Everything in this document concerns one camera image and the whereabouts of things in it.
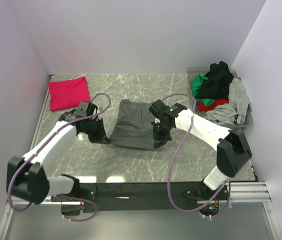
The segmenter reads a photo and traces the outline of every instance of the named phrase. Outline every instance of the wall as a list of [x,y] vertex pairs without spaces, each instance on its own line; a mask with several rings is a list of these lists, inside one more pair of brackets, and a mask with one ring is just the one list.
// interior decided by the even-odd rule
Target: wall
[[0,220],[8,160],[28,151],[48,75],[6,0],[0,0]]
[[267,0],[232,67],[251,100],[252,162],[282,229],[282,0]]
[[9,0],[50,74],[232,64],[265,0]]

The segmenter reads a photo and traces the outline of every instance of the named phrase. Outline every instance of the metal frame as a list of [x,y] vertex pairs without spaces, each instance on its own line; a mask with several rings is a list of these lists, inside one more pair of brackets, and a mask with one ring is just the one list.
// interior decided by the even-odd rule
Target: metal frame
[[[42,110],[39,116],[38,124],[36,126],[33,140],[31,143],[30,149],[34,147],[37,141],[37,135],[41,128],[42,117],[44,114],[44,109],[47,103],[47,99],[49,96],[49,91],[47,89],[46,95],[44,98]],[[269,196],[266,184],[264,182],[232,182],[231,183],[231,198],[230,201],[232,203],[263,203],[264,208],[266,210],[267,219],[274,237],[274,240],[282,240],[282,233],[276,218],[276,215],[273,210],[273,206],[271,203],[271,198]],[[13,202],[16,205],[26,205],[27,202],[19,199],[17,197],[13,197]],[[205,201],[198,201],[198,204],[203,204]],[[79,205],[80,202],[52,202],[50,197],[47,197],[41,204],[43,205]],[[7,235],[7,231],[10,226],[10,222],[13,216],[13,210],[11,207],[6,204],[4,213],[0,223],[0,240],[4,240]]]

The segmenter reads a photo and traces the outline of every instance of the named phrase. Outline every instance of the marble surface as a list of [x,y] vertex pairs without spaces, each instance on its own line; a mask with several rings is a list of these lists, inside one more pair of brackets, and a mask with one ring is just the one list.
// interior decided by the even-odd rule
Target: marble surface
[[[92,97],[95,93],[107,93],[112,105],[102,115],[105,130],[109,137],[114,129],[121,99],[133,102],[153,102],[171,93],[186,93],[188,83],[185,74],[83,74],[56,75],[52,81],[63,81],[85,76]],[[40,130],[36,144],[53,128],[59,116],[68,111],[51,112],[48,98],[44,106]],[[93,102],[104,108],[106,98],[97,97]],[[190,107],[187,97],[174,96],[167,104],[181,103]],[[64,147],[48,169],[48,176],[69,174],[91,177],[97,182],[162,182],[167,180],[168,168],[173,153],[185,132],[173,129],[172,141],[157,151],[134,150],[113,145],[91,144],[87,135],[77,138]],[[173,167],[173,181],[201,181],[215,166],[216,152],[207,143],[190,135],[179,152]],[[253,181],[253,168],[248,162],[233,179]]]

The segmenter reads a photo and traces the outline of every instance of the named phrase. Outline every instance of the light gray cloth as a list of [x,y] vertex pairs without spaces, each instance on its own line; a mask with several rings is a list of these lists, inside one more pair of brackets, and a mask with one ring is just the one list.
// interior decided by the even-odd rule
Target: light gray cloth
[[207,111],[205,118],[221,125],[241,125],[245,121],[250,100],[241,80],[233,78],[229,87],[229,103],[219,105],[214,110]]
[[149,108],[152,103],[120,102],[119,114],[114,130],[109,137],[110,143],[123,148],[154,150],[154,115]]

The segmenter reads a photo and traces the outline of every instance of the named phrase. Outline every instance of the red cloth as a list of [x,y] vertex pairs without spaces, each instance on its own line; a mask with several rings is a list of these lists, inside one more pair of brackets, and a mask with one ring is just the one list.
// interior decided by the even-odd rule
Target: red cloth
[[82,100],[90,101],[85,77],[67,81],[49,82],[50,110],[57,111],[77,107]]
[[198,102],[197,107],[199,111],[211,111],[213,110],[216,106],[222,105],[222,104],[228,104],[229,100],[228,99],[216,99],[214,100],[214,103],[212,103],[210,106],[205,106],[202,102]]

